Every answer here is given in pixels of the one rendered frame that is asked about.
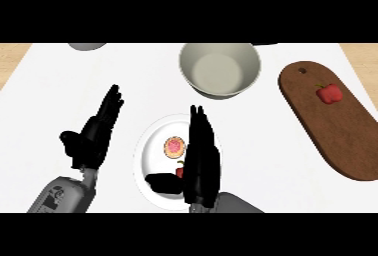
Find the grey round object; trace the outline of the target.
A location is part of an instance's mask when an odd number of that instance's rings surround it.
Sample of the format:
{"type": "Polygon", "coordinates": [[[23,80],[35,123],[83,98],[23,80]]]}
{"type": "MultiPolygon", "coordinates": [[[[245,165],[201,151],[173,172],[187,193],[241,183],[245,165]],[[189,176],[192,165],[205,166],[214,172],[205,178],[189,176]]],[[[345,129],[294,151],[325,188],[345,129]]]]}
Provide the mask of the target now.
{"type": "Polygon", "coordinates": [[[68,45],[78,51],[91,51],[105,46],[106,43],[68,43],[68,45]]]}

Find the brown wooden cutting board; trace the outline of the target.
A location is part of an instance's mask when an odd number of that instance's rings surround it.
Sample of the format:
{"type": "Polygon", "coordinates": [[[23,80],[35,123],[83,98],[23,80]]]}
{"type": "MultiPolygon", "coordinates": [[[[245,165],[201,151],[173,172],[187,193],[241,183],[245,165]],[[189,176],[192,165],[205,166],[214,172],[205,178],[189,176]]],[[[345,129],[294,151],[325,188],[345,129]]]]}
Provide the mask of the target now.
{"type": "Polygon", "coordinates": [[[378,122],[337,74],[316,62],[294,62],[280,71],[279,89],[329,166],[353,180],[378,180],[378,122]],[[342,94],[332,104],[316,95],[329,84],[342,94]]]}

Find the red bell pepper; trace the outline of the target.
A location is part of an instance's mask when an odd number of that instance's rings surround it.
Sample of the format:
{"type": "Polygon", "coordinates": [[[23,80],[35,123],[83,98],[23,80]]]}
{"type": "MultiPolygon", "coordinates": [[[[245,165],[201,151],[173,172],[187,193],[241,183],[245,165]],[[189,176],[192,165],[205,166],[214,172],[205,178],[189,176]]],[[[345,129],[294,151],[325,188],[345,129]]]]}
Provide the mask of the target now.
{"type": "Polygon", "coordinates": [[[334,104],[342,100],[342,92],[335,84],[326,86],[317,84],[316,95],[325,104],[334,104]]]}

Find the white round plate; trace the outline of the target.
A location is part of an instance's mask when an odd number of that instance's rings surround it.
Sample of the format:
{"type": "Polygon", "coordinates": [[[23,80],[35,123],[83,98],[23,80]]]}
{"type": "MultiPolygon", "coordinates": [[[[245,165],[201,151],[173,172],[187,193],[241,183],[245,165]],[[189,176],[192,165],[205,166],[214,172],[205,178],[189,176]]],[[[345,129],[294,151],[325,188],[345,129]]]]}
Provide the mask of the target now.
{"type": "Polygon", "coordinates": [[[134,178],[146,199],[165,210],[187,210],[183,194],[153,192],[145,181],[148,174],[173,173],[181,167],[179,160],[184,161],[189,144],[190,115],[171,115],[159,119],[148,128],[134,153],[134,178]],[[164,143],[170,137],[180,137],[186,149],[180,158],[171,159],[164,154],[164,143]]]}

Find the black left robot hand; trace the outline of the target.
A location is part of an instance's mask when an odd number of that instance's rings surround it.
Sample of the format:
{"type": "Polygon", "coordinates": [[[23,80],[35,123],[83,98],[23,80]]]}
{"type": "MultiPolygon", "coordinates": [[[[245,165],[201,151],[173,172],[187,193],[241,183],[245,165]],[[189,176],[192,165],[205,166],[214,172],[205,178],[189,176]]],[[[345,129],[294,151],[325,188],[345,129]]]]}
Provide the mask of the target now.
{"type": "Polygon", "coordinates": [[[106,157],[112,129],[124,104],[119,86],[112,85],[105,95],[97,114],[85,122],[81,132],[63,131],[59,139],[65,153],[72,159],[72,169],[97,170],[106,157]]]}

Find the pale grey bowl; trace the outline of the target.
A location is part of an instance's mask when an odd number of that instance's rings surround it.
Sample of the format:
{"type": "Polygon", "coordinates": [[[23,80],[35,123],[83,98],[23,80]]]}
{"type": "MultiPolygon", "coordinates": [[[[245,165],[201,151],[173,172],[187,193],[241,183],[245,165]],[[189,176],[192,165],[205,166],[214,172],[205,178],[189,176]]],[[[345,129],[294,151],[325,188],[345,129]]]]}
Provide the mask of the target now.
{"type": "Polygon", "coordinates": [[[227,99],[257,81],[261,59],[251,43],[187,43],[180,50],[179,67],[199,94],[227,99]]]}

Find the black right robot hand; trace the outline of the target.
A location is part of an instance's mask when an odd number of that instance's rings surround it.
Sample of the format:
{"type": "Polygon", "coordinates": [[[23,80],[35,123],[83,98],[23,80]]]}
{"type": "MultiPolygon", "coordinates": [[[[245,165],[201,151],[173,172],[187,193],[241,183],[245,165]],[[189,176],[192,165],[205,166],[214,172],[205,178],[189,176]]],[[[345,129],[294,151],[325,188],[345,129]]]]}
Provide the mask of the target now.
{"type": "Polygon", "coordinates": [[[220,153],[214,144],[214,132],[204,108],[190,106],[189,144],[186,149],[183,177],[173,173],[148,174],[153,192],[183,194],[189,205],[211,209],[220,190],[220,153]]]}

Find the pink frosted cupcake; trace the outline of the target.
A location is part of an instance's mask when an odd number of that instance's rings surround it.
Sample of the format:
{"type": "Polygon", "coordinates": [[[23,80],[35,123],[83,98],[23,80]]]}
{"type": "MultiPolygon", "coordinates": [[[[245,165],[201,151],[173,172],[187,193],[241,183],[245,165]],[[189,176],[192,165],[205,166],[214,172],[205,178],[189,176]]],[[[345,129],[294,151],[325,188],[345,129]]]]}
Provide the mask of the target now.
{"type": "Polygon", "coordinates": [[[164,154],[168,158],[177,159],[184,153],[186,145],[180,137],[170,137],[164,143],[164,154]]]}

